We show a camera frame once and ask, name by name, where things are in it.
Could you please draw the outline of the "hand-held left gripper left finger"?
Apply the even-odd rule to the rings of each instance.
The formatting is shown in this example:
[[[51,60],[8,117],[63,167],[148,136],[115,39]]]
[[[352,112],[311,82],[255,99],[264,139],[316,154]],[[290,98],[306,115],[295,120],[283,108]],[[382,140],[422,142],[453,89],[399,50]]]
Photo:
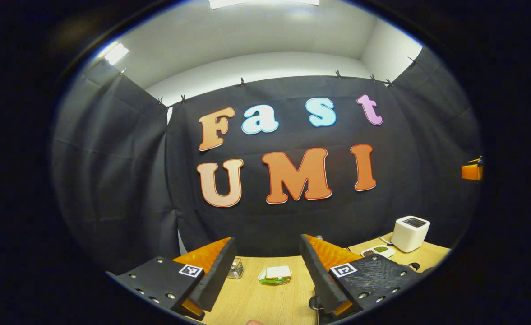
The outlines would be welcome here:
[[[237,254],[235,239],[228,237],[173,259],[156,256],[108,276],[164,312],[202,321],[213,309]]]

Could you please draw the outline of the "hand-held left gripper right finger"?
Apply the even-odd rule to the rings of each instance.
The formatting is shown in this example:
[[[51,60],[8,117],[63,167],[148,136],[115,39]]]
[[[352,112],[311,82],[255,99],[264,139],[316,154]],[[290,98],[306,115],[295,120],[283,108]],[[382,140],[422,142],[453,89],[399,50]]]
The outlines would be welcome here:
[[[300,236],[300,254],[321,312],[332,319],[370,312],[427,275],[379,253],[362,256],[307,234]]]

